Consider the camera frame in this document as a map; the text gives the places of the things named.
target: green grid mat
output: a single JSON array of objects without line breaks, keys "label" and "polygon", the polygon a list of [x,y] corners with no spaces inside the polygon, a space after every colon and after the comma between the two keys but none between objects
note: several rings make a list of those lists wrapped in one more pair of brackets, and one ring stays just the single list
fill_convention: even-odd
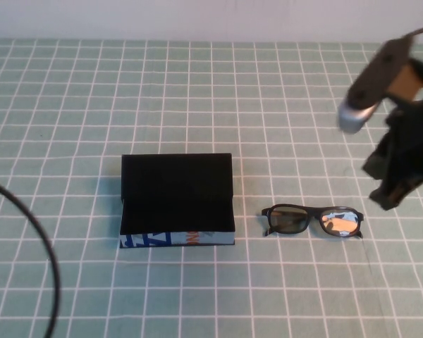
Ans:
[{"label": "green grid mat", "polygon": [[[367,198],[387,103],[336,128],[378,48],[0,39],[0,183],[53,238],[55,337],[423,338],[423,187],[389,212]],[[235,246],[118,249],[121,154],[185,152],[233,154]],[[274,203],[355,207],[364,239],[265,238]],[[0,338],[42,336],[51,286],[0,197]]]}]

